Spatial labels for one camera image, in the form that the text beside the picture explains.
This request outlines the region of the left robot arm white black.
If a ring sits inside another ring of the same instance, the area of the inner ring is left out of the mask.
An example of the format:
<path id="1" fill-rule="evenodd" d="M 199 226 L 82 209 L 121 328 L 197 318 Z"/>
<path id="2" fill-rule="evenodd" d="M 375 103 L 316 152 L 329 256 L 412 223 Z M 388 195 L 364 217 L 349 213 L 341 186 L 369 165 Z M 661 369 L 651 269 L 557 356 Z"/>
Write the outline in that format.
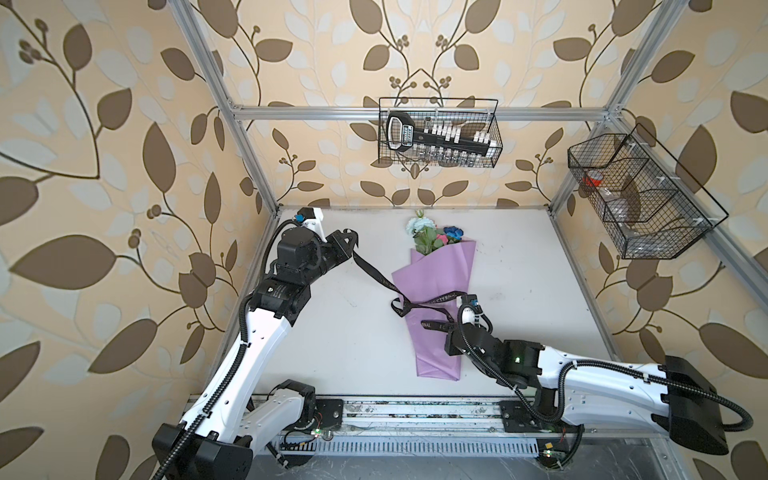
<path id="1" fill-rule="evenodd" d="M 239 338 L 178 424 L 164 423 L 152 440 L 157 479 L 244 479 L 253 458 L 285 427 L 311 422 L 314 390 L 301 382 L 278 387 L 272 400 L 248 410 L 267 363 L 311 297 L 311 284 L 349 260 L 356 232 L 322 235 L 310 223 L 284 224 L 273 236 L 277 257 L 238 309 Z"/>

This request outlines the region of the pale green fake flower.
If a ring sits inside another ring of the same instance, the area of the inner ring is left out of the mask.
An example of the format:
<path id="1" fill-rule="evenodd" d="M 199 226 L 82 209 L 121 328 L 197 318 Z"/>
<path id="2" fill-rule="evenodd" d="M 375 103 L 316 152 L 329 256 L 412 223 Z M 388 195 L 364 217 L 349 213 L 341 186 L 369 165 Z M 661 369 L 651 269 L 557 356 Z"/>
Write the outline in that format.
<path id="1" fill-rule="evenodd" d="M 436 224 L 426 216 L 424 210 L 417 210 L 415 216 L 407 222 L 406 232 L 410 237 L 415 237 L 425 229 L 435 230 Z"/>

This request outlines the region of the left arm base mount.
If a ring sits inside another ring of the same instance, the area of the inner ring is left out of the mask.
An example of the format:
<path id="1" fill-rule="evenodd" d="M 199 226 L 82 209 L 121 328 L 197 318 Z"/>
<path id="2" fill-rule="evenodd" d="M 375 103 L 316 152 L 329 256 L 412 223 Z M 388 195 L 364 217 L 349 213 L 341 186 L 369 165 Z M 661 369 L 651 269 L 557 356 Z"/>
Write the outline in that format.
<path id="1" fill-rule="evenodd" d="M 324 432 L 335 431 L 343 423 L 345 402 L 341 398 L 315 399 L 304 406 L 299 419 L 283 429 L 288 432 Z"/>

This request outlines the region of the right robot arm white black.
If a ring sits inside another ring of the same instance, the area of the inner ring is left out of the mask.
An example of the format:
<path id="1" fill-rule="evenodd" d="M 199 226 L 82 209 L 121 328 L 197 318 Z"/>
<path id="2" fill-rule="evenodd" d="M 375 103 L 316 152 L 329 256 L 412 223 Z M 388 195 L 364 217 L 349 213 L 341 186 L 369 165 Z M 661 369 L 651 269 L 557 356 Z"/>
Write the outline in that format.
<path id="1" fill-rule="evenodd" d="M 476 323 L 449 322 L 445 350 L 463 355 L 511 391 L 534 422 L 587 428 L 648 429 L 688 450 L 729 452 L 727 434 L 750 430 L 751 414 L 719 395 L 687 360 L 632 365 L 576 355 L 523 340 L 500 340 Z"/>

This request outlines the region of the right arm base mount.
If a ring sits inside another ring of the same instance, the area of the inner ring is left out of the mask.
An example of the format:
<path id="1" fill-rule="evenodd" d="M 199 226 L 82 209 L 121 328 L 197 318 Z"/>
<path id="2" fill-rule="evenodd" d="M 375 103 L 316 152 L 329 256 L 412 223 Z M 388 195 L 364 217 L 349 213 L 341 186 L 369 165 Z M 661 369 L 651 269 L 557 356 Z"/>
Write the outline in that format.
<path id="1" fill-rule="evenodd" d="M 502 400 L 498 403 L 505 433 L 575 434 L 579 428 L 563 421 L 543 422 L 532 416 L 520 400 Z"/>

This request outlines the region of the blue fake rose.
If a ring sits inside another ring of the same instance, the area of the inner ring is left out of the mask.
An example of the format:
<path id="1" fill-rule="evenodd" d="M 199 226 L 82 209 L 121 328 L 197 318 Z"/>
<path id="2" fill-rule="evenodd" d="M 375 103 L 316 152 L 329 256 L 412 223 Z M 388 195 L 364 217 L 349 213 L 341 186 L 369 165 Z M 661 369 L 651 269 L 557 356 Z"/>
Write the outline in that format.
<path id="1" fill-rule="evenodd" d="M 443 234 L 446 237 L 446 243 L 459 243 L 464 236 L 464 231 L 456 226 L 446 226 L 443 228 Z"/>

